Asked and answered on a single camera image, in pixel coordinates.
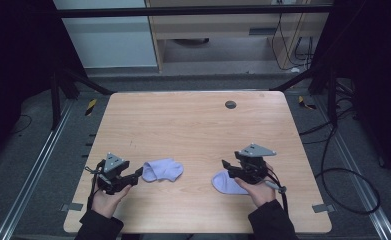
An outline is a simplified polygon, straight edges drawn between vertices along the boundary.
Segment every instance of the wooden table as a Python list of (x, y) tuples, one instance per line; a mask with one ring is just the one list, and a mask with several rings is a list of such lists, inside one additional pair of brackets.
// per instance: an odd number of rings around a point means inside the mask
[[(234, 109), (225, 102), (234, 101)], [(247, 195), (219, 193), (211, 184), (221, 160), (239, 166), (234, 151), (251, 143), (277, 152), (265, 157), (288, 196), (298, 233), (331, 229), (327, 213), (314, 213), (323, 200), (281, 92), (142, 92), (111, 96), (89, 155), (94, 169), (111, 152), (130, 161), (122, 175), (144, 162), (173, 158), (184, 166), (176, 180), (145, 182), (131, 189), (116, 210), (126, 233), (251, 233), (247, 216), (255, 210)], [(69, 211), (67, 232), (77, 232), (86, 209), (92, 175), (83, 171)]]

